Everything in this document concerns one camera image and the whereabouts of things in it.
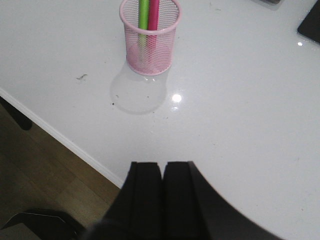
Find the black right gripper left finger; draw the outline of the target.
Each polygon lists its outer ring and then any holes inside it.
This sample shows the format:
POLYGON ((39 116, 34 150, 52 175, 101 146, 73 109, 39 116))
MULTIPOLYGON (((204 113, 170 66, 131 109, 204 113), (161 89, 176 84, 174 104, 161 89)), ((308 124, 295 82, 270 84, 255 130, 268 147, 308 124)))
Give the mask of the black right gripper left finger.
POLYGON ((132 162, 127 178, 103 218, 86 232, 87 240, 160 240, 162 177, 155 162, 132 162))

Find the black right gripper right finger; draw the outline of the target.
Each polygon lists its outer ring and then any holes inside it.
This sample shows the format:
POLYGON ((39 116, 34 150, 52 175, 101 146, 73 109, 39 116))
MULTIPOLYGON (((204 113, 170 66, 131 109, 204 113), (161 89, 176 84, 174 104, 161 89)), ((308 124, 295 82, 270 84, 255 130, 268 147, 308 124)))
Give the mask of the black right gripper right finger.
POLYGON ((231 206, 192 161, 168 162, 164 183, 164 239, 277 240, 231 206))

